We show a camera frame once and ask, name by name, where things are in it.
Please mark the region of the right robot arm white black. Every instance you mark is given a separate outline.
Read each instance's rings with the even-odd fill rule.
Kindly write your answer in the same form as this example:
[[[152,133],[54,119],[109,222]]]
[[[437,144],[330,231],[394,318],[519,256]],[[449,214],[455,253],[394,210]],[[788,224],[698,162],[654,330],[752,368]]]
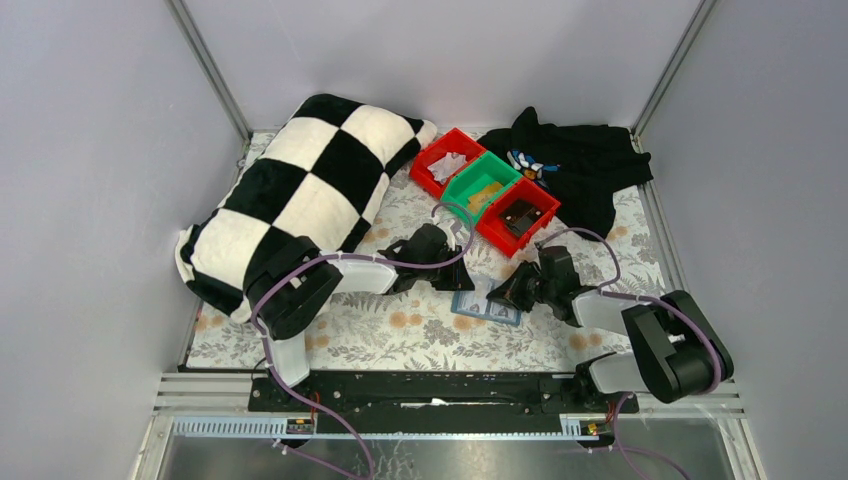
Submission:
[[[728,350],[688,292],[655,298],[585,285],[563,246],[546,247],[537,261],[521,263],[487,298],[523,312],[546,305],[556,319],[574,328],[627,337],[629,351],[576,367],[577,397],[648,392],[669,404],[712,392],[734,373]]]

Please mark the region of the blue card holder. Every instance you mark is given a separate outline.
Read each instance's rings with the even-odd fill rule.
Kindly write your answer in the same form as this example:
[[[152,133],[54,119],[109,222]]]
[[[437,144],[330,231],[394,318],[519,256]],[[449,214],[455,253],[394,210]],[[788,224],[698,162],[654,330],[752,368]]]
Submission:
[[[485,296],[485,298],[486,298],[486,295],[490,291],[492,291],[494,288],[496,288],[499,285],[499,283],[496,280],[494,280],[494,279],[492,279],[488,276],[485,276],[485,275],[473,275],[472,280],[475,284],[475,290],[471,291],[471,292],[475,292],[476,294],[478,294],[480,296]],[[451,302],[451,312],[458,314],[458,315],[463,315],[463,314],[455,312],[455,305],[456,305],[455,295],[456,295],[457,292],[454,293],[454,296],[453,296],[453,299],[452,299],[452,302]],[[464,316],[472,317],[474,319],[480,319],[480,320],[495,322],[495,323],[499,323],[499,324],[503,324],[503,325],[509,325],[509,326],[519,326],[520,325],[521,320],[522,320],[522,312],[521,311],[512,309],[508,306],[504,306],[504,305],[500,305],[500,304],[497,304],[497,303],[494,303],[494,302],[490,302],[489,300],[487,300],[487,301],[488,301],[487,311],[486,311],[485,314],[475,315],[475,316],[470,316],[470,315],[464,315]]]

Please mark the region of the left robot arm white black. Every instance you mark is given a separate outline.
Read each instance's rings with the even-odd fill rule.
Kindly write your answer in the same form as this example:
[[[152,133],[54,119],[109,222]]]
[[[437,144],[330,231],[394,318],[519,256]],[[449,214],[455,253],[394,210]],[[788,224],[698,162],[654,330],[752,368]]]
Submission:
[[[322,251],[311,239],[296,238],[259,268],[246,291],[271,377],[294,387],[309,376],[305,331],[335,294],[396,295],[418,282],[472,291],[465,252],[434,224],[372,255]]]

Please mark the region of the silver VIP card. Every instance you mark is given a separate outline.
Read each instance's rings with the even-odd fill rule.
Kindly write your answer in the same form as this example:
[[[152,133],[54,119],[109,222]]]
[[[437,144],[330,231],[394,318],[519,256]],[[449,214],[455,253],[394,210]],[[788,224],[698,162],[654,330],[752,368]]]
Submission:
[[[447,152],[427,167],[437,184],[444,185],[466,163],[467,157],[458,152]]]

